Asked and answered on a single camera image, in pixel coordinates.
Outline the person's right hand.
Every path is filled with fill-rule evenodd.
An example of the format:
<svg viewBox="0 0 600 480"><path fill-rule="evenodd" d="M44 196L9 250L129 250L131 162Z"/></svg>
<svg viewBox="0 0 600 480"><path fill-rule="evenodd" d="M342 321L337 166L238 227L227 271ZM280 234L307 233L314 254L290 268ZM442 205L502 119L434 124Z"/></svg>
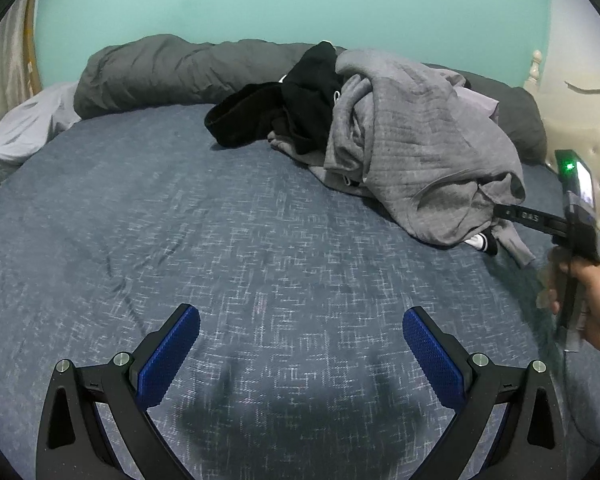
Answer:
<svg viewBox="0 0 600 480"><path fill-rule="evenodd" d="M554 248L548 255L548 271L545 290L550 310L557 314L562 307L556 287L559 272L574 276L584 287L585 303L588 306L583 337L594 348L600 350L600 264L580 257L571 257L562 248Z"/></svg>

